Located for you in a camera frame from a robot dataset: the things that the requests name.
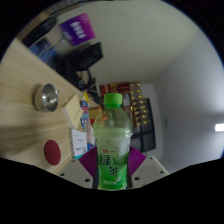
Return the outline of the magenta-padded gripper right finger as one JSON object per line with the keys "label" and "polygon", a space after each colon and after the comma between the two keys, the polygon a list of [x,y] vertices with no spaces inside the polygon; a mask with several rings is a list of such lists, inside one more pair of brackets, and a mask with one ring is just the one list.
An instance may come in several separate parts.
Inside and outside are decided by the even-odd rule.
{"label": "magenta-padded gripper right finger", "polygon": [[127,165],[129,188],[141,188],[168,175],[154,156],[146,157],[133,147],[130,148]]}

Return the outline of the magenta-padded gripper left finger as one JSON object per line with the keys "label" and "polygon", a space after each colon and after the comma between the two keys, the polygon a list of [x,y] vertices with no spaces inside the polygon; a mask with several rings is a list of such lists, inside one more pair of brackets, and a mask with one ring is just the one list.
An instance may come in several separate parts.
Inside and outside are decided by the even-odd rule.
{"label": "magenta-padded gripper left finger", "polygon": [[92,148],[79,159],[71,159],[59,172],[59,176],[78,186],[97,189],[99,183],[97,150]]}

